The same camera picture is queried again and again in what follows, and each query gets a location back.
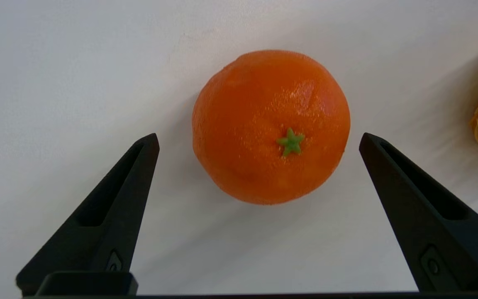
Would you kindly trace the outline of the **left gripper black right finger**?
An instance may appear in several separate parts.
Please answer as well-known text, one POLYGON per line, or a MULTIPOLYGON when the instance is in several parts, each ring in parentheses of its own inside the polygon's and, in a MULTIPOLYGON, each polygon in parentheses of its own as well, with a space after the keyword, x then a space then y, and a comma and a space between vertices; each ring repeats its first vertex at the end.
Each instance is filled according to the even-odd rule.
POLYGON ((418 290, 478 292, 478 213, 383 138, 359 150, 418 290))

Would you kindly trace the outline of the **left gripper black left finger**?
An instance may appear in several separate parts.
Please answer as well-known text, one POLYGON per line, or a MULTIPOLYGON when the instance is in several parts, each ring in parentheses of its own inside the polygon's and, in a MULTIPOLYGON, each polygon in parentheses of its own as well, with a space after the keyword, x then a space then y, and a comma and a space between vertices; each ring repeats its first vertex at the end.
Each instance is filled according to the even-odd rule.
POLYGON ((23 297, 129 297, 156 168, 156 134, 137 140, 17 274, 23 297))

